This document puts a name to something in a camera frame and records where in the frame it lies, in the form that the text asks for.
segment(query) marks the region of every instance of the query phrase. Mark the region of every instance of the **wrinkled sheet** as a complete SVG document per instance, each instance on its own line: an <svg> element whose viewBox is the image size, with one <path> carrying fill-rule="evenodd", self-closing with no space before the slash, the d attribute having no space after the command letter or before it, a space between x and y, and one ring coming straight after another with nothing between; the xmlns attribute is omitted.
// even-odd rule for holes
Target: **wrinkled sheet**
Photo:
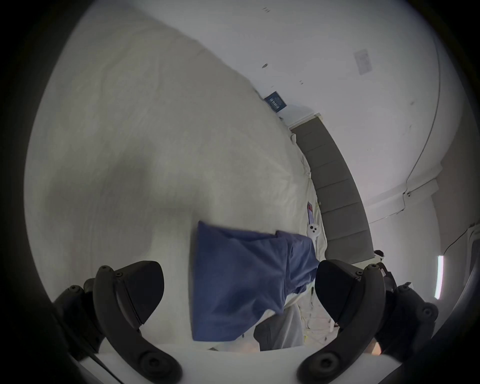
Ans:
<svg viewBox="0 0 480 384"><path fill-rule="evenodd" d="M209 348L191 331L197 223L306 234L316 194L289 134L198 42L124 4L95 2L53 70L26 159L28 238L49 297L104 264L155 260L165 293L142 334ZM321 237L317 258L325 248Z"/></svg>
<svg viewBox="0 0 480 384"><path fill-rule="evenodd" d="M197 341L232 341L270 309L283 313L290 293L315 279L313 242L212 227L200 221L193 269L192 333Z"/></svg>

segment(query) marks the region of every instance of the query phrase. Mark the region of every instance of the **white bed sheet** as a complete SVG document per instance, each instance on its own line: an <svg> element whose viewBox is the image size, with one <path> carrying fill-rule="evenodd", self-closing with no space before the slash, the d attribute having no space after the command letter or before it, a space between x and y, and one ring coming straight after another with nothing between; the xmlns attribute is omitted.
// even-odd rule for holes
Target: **white bed sheet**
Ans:
<svg viewBox="0 0 480 384"><path fill-rule="evenodd" d="M198 220L306 234L307 202L321 217L302 157L251 84L198 42L95 3L57 62L27 154L27 231L49 297L101 265L156 260L165 293L142 333L193 345ZM316 248L323 258L324 233Z"/></svg>

